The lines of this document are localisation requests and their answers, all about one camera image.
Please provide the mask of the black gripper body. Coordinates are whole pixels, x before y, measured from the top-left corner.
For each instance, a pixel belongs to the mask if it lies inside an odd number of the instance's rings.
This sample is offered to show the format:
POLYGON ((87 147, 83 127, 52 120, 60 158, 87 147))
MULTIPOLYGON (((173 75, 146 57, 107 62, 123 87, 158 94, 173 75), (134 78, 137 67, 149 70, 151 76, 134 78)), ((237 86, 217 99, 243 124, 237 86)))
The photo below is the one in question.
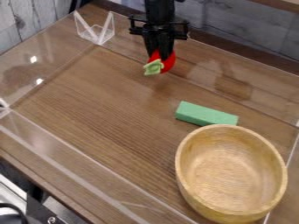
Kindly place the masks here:
POLYGON ((128 16, 130 33, 142 35, 145 31, 170 32, 174 39, 189 38, 189 21, 175 16, 175 3, 185 0, 145 0, 145 14, 128 16))

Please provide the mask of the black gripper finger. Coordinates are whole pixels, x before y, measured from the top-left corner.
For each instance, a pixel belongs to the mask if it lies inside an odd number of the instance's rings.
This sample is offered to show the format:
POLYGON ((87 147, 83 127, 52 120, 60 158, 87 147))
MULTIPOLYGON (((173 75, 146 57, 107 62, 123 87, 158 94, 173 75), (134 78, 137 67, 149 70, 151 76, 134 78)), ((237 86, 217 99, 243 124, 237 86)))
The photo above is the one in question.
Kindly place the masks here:
POLYGON ((162 60, 167 60, 174 52, 174 37, 169 32, 158 35, 159 53, 162 60))
POLYGON ((149 56, 153 56, 154 51, 158 49, 157 33, 151 31, 143 32, 145 46, 149 56))

